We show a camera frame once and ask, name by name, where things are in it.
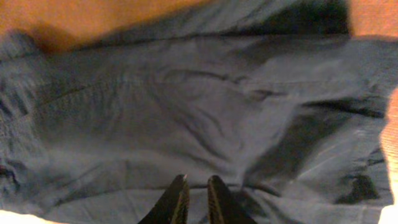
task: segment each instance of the dark gray cloth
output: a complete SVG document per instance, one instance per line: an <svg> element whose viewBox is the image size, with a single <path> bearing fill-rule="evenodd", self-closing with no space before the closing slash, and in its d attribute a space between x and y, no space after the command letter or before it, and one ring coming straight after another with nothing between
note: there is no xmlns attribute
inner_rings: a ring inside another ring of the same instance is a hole
<svg viewBox="0 0 398 224"><path fill-rule="evenodd" d="M351 40L345 12L220 1L57 55L10 34L0 209L137 223L187 174L188 222L208 223L219 175L258 223L377 223L392 203L379 134L398 43Z"/></svg>

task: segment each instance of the wrinkled fabric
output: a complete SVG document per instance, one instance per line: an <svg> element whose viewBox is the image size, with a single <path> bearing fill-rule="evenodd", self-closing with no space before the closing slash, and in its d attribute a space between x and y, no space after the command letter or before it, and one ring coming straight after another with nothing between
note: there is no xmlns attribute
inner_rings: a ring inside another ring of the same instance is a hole
<svg viewBox="0 0 398 224"><path fill-rule="evenodd" d="M220 1L57 55L11 33L0 209L137 223L187 174L188 222L208 223L219 175L258 223L377 223L392 203L379 134L398 42L352 40L345 10Z"/></svg>

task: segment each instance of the wooden floor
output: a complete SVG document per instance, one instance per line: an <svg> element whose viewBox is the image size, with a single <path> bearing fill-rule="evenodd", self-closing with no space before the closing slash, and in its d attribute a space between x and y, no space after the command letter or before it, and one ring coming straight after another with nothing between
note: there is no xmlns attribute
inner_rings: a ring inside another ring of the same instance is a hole
<svg viewBox="0 0 398 224"><path fill-rule="evenodd" d="M0 34L19 28L49 52L65 51L121 27L208 0L0 0ZM398 0L351 0L351 28L357 37L398 37ZM389 160L392 188L398 195L398 91L382 145Z"/></svg>

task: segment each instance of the black garment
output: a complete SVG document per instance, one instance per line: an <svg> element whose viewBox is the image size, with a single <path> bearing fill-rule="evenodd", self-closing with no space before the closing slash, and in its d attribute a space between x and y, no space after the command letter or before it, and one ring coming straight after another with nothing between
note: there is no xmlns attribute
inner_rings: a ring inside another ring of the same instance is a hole
<svg viewBox="0 0 398 224"><path fill-rule="evenodd" d="M216 174L258 223L377 223L398 43L346 31L339 1L230 0L64 54L9 35L0 209L137 223L183 173L208 223Z"/></svg>

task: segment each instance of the brown wooden surface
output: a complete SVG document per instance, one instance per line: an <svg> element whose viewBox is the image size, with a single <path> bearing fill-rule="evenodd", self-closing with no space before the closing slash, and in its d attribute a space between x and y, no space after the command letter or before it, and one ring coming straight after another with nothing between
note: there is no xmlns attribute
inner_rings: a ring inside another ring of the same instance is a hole
<svg viewBox="0 0 398 224"><path fill-rule="evenodd" d="M48 51L64 51L131 24L207 0L0 0L0 35L24 29ZM398 0L351 0L351 27L357 37L398 37ZM392 189L398 195L398 91L382 134Z"/></svg>

